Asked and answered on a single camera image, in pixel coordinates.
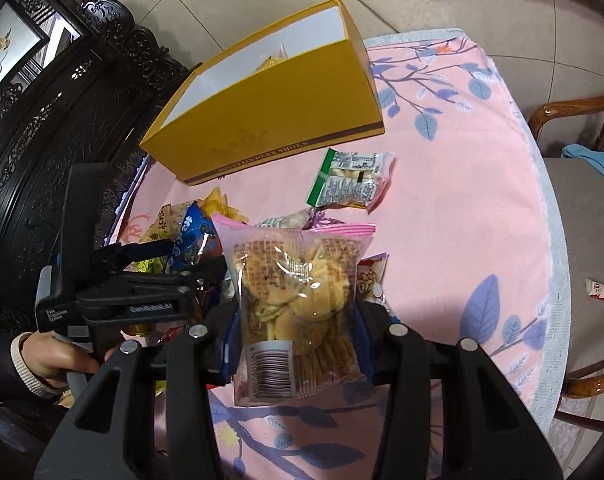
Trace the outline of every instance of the bird painting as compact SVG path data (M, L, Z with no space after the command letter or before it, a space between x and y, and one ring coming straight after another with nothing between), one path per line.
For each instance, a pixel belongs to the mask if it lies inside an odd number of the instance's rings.
M6 50L7 48L9 48L9 45L11 44L11 40L9 40L10 33L11 29L9 29L9 32L6 33L5 37L0 38L0 51L2 49Z

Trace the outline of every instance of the pink tablecloth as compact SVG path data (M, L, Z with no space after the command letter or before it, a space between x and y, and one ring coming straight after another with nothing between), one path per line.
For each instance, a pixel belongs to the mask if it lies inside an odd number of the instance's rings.
M330 216L378 225L370 254L389 252L384 290L400 319L425 338L477 339L530 406L547 329L549 229L538 169L511 97L490 59L467 38L369 49L383 136L341 144L399 156L384 201L370 215ZM251 222L305 207L325 150L270 162L195 187L154 164L120 233L138 239L164 203L215 187ZM211 394L225 463L247 478L366 479L386 391L351 383L289 408L234 408L230 387ZM434 390L432 467L441 450Z

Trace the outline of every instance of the chair seat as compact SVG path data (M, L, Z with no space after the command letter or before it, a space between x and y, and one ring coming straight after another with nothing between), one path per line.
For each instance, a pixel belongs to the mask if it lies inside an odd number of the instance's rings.
M604 177L584 160L544 160L560 207L570 269L571 329L568 367L604 359L604 301L585 283L604 283Z

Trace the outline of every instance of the black jacket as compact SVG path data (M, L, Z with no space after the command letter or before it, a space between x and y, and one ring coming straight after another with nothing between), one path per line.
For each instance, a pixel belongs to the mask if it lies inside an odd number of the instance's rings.
M32 479L46 443L66 413L26 387L11 359L15 334L0 336L0 479Z

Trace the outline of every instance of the wooden chair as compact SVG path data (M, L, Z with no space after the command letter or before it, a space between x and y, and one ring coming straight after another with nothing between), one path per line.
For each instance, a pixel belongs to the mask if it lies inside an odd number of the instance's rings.
M593 114L604 111L604 96L575 101L548 103L538 108L528 124L533 137L538 141L542 126L559 117ZM604 150L604 125L594 142L593 150ZM557 202L568 249L570 267L572 316L571 346L573 332L580 322L594 325L588 332L593 337L597 317L601 309L586 296L584 281L592 278L604 283L604 177L584 160L573 158L546 158L548 170ZM604 393L604 374L587 377L604 369L604 359L597 363L567 373L562 397L583 399ZM555 418L594 431L604 431L604 421L594 420L557 410Z

